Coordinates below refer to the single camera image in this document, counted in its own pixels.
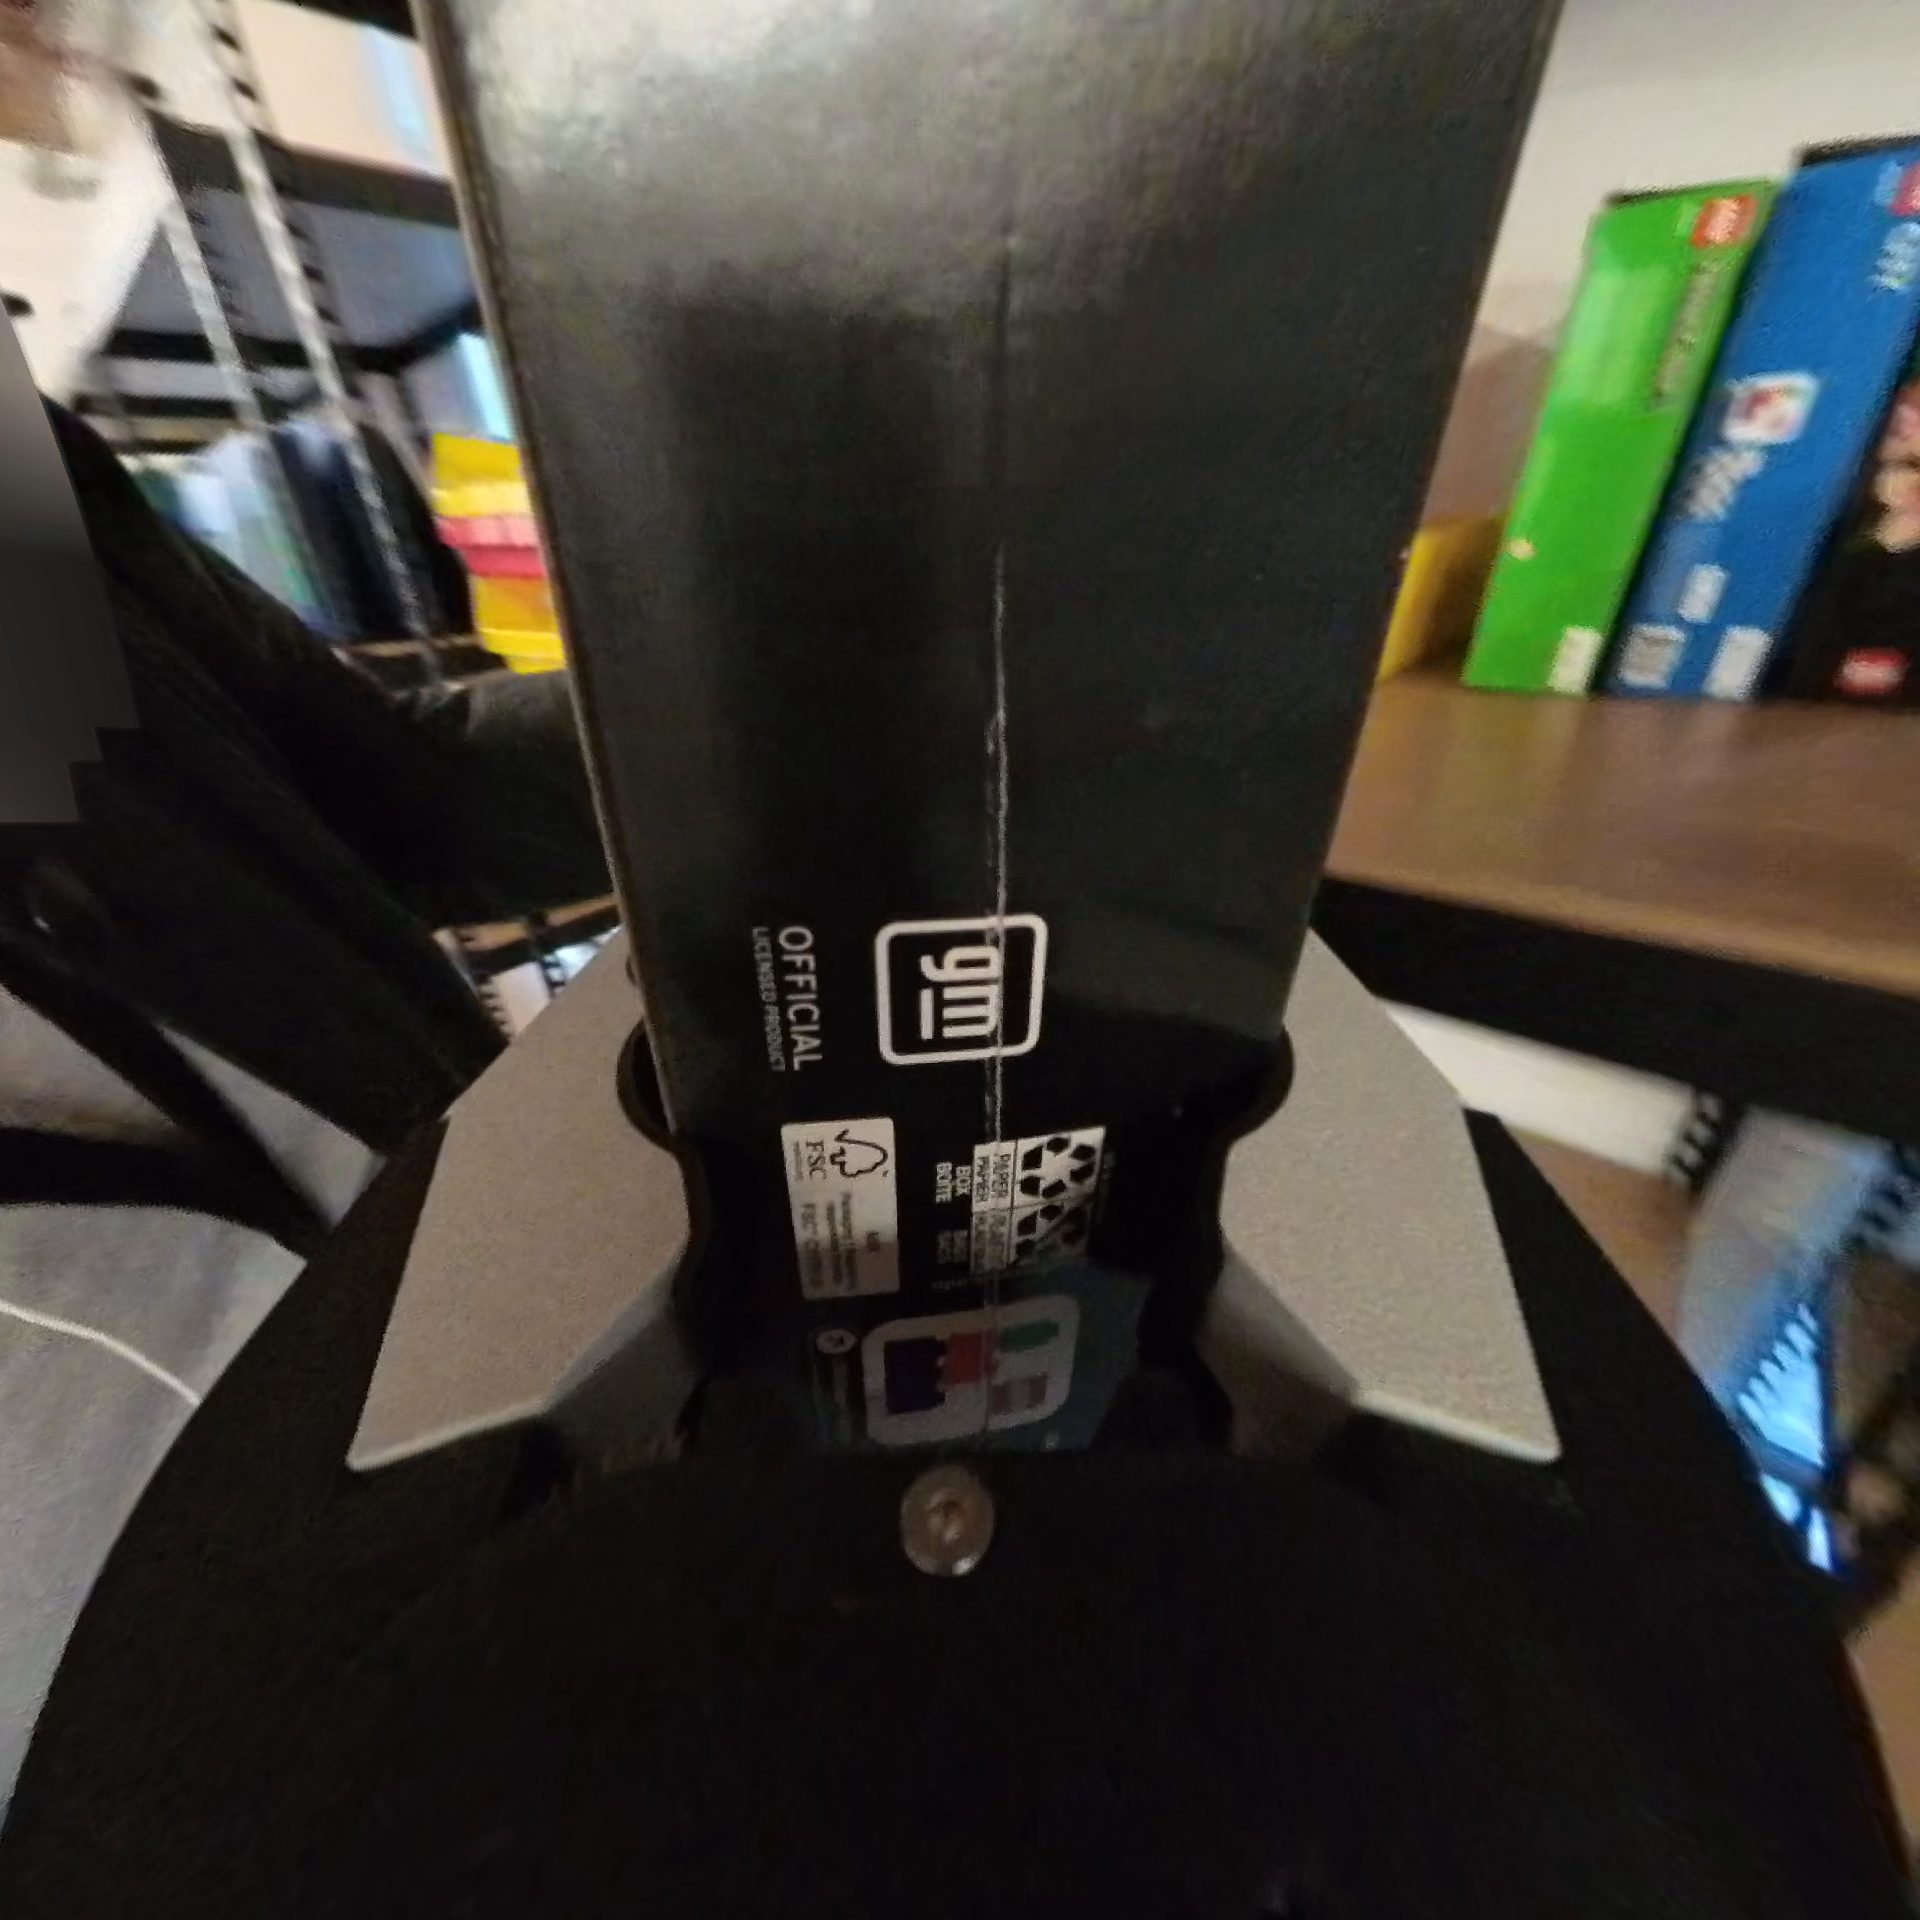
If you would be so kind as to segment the black rack with wooden shelves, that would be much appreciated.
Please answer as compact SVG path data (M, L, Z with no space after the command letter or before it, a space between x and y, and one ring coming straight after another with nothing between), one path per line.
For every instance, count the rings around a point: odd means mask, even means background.
M1917 1143L1917 717L1397 681L1316 928L1707 1373L1759 1339L1786 1231L1656 1276L1682 1253L1651 1188L1682 1123L1763 1113L1793 1199L1838 1134Z

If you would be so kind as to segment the dark lego box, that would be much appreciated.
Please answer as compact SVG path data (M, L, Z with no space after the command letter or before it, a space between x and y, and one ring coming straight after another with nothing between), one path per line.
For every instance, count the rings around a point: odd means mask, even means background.
M1778 694L1917 709L1917 362L1890 394L1800 601Z

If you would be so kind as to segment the blue lego box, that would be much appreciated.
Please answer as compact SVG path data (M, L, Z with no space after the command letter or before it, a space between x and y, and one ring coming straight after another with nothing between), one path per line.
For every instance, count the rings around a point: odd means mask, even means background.
M1917 348L1917 135L1806 147L1605 647L1621 698L1754 698Z

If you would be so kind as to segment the black lego box race car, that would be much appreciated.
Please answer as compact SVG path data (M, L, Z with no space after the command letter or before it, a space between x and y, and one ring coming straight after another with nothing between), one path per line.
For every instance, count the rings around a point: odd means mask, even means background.
M417 3L705 1446L1200 1366L1562 3Z

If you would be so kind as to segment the white shirt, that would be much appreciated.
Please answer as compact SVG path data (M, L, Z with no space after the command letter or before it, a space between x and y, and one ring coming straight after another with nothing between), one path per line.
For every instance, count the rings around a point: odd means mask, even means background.
M196 1042L184 1057L324 1224L375 1153ZM43 1139L152 1153L196 1139L2 990L2 1187ZM299 1275L275 1238L178 1204L2 1199L2 1755L24 1752L79 1609L141 1493Z

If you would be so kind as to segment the green lego box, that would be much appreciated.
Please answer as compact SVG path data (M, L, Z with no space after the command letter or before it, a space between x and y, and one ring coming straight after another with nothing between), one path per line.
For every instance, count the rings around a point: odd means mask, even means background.
M1461 686L1592 689L1777 196L1716 179L1596 209Z

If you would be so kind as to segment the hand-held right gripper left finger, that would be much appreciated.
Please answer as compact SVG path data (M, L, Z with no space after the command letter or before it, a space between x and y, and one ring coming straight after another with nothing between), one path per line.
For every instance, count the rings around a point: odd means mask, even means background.
M449 1107L350 1467L523 1422L619 1467L668 1439L691 1396L668 1314L691 1221L682 1166L619 1104L635 1032L611 934Z

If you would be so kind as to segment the shelf with coloured bins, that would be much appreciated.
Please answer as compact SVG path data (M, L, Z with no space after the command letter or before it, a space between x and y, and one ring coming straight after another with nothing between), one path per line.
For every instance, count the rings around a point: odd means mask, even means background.
M76 392L143 489L399 681L560 668L558 613L406 3L167 3L156 169Z

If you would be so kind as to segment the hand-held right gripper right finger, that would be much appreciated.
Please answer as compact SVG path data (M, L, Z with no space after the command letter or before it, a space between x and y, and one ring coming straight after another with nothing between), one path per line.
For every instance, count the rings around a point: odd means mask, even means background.
M1347 1422L1562 1457L1452 1083L1316 937L1287 1002L1284 1104L1235 1139L1198 1360L1238 1457L1308 1459Z

